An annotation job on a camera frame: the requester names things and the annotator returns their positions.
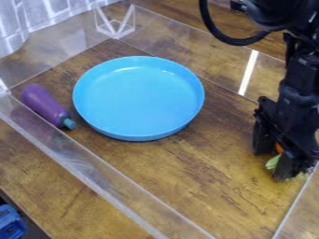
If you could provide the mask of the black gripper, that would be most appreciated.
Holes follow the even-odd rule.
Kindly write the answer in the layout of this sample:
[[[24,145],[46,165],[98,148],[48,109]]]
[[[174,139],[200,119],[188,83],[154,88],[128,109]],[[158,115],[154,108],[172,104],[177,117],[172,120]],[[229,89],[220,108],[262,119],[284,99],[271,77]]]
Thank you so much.
[[[319,93],[301,94],[301,90],[285,80],[279,83],[279,97],[275,102],[265,96],[257,99],[253,111],[253,154],[272,152],[275,142],[295,147],[301,156],[285,150],[272,172],[272,178],[284,181],[296,177],[304,169],[309,172],[319,162],[319,143],[315,132],[319,129]]]

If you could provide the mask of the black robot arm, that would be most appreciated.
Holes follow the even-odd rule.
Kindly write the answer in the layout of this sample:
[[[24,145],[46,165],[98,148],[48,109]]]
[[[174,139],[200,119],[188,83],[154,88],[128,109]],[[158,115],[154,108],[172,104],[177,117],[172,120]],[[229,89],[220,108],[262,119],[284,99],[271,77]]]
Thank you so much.
[[[287,71],[277,99],[257,99],[253,152],[283,148],[272,178],[285,180],[311,172],[319,162],[319,0],[240,2],[257,26],[284,33]]]

